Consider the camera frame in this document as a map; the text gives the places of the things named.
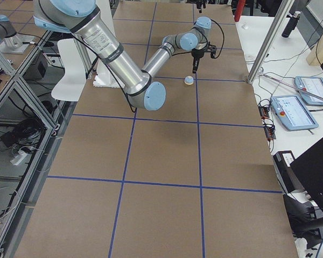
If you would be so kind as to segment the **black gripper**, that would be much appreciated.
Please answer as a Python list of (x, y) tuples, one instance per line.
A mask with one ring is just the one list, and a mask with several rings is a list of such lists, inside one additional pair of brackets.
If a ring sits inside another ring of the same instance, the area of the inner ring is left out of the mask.
[(191, 55), (193, 57), (192, 73), (197, 73), (200, 59), (203, 58), (205, 51), (203, 49), (193, 49)]

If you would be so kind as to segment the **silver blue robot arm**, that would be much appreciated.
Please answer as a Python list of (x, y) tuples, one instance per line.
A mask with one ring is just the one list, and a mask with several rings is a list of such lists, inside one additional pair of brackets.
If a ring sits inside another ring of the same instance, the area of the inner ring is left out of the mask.
[(20, 35), (9, 18), (0, 15), (0, 51), (5, 54), (23, 54), (35, 36)]
[(212, 21), (199, 17), (185, 32), (166, 36), (158, 50), (140, 69), (101, 19), (95, 1), (34, 1), (34, 22), (45, 30), (80, 36), (88, 47), (124, 84), (127, 101), (135, 108), (160, 109), (166, 99), (162, 83), (152, 79), (178, 49), (201, 51), (208, 47)]

